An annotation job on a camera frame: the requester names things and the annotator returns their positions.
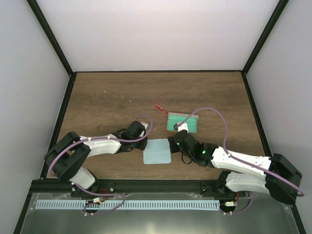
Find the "grey case green lining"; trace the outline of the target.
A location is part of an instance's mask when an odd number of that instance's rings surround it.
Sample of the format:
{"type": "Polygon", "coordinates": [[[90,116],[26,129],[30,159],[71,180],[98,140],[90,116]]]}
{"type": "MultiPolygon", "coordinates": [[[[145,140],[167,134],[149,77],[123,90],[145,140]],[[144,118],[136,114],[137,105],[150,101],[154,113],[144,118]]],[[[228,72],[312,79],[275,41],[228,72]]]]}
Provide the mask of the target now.
{"type": "MultiPolygon", "coordinates": [[[[169,113],[168,114],[168,121],[167,121],[167,130],[168,131],[175,131],[175,125],[178,125],[180,122],[184,121],[189,115],[182,114],[182,113],[169,113]]],[[[186,122],[188,127],[188,131],[190,133],[197,133],[197,122],[199,116],[192,115],[186,122]]]]}

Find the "light blue cleaning cloth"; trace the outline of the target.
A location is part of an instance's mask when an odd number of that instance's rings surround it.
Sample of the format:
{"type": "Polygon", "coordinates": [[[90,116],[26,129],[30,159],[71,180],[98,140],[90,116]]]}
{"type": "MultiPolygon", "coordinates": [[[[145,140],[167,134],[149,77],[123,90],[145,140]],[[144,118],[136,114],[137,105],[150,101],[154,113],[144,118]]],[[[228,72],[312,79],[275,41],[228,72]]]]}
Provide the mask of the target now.
{"type": "Polygon", "coordinates": [[[143,151],[143,163],[169,164],[171,163],[170,145],[167,139],[150,139],[143,151]]]}

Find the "pink transparent sunglasses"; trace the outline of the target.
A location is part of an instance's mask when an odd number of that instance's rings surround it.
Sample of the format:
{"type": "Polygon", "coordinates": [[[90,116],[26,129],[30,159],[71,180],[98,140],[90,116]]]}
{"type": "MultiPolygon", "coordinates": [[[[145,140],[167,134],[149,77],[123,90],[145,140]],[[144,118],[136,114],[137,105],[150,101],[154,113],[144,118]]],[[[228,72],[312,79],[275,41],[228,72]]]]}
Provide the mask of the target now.
{"type": "Polygon", "coordinates": [[[155,108],[156,108],[157,110],[159,110],[159,111],[165,113],[166,115],[168,115],[170,112],[169,112],[168,110],[164,109],[164,108],[159,104],[159,102],[161,101],[162,98],[163,98],[163,95],[161,95],[161,96],[156,100],[156,102],[154,103],[154,106],[155,106],[155,108]]]}

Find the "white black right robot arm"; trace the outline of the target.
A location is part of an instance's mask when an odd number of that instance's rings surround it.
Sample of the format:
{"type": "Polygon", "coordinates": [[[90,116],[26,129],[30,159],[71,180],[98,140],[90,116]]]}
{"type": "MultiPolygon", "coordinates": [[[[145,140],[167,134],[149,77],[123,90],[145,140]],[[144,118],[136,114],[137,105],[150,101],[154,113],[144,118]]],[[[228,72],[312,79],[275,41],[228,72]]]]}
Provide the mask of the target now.
{"type": "Polygon", "coordinates": [[[197,141],[186,130],[168,137],[171,153],[180,152],[201,167],[221,169],[217,192],[228,196],[232,192],[269,194],[275,200],[293,205],[299,196],[302,174],[281,154],[251,156],[223,147],[197,141]]]}

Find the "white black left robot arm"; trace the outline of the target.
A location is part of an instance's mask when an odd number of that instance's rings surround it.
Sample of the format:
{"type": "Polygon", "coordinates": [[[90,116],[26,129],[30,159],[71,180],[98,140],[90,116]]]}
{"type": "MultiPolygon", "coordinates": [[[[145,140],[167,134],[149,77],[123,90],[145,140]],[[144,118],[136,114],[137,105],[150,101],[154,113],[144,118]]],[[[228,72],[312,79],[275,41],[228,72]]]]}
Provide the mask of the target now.
{"type": "Polygon", "coordinates": [[[77,184],[87,196],[94,197],[99,193],[100,185],[96,176],[83,168],[85,160],[103,154],[145,150],[147,127],[148,123],[134,121],[126,129],[101,137],[85,137],[69,132],[48,151],[44,161],[59,181],[77,184]]]}

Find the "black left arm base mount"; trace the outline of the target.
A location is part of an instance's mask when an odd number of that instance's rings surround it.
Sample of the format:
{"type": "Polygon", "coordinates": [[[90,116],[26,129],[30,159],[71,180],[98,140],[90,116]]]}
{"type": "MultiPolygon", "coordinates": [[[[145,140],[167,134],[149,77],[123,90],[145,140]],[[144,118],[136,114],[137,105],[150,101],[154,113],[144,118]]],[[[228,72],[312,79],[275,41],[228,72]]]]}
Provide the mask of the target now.
{"type": "MultiPolygon", "coordinates": [[[[76,185],[73,185],[75,191],[71,191],[71,197],[80,197],[80,198],[93,198],[94,195],[86,193],[78,188],[76,185]]],[[[87,189],[87,191],[97,194],[110,194],[115,190],[115,183],[113,180],[98,179],[95,183],[87,189]]]]}

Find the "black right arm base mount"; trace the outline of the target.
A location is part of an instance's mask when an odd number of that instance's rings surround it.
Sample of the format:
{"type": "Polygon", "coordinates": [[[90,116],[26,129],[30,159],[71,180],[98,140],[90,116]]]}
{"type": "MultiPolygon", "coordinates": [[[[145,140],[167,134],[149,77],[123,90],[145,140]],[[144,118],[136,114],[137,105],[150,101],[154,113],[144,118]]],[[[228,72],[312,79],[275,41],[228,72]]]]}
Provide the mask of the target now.
{"type": "Polygon", "coordinates": [[[200,183],[200,194],[204,197],[213,197],[215,199],[234,199],[237,192],[233,192],[218,180],[204,180],[200,183]]]}

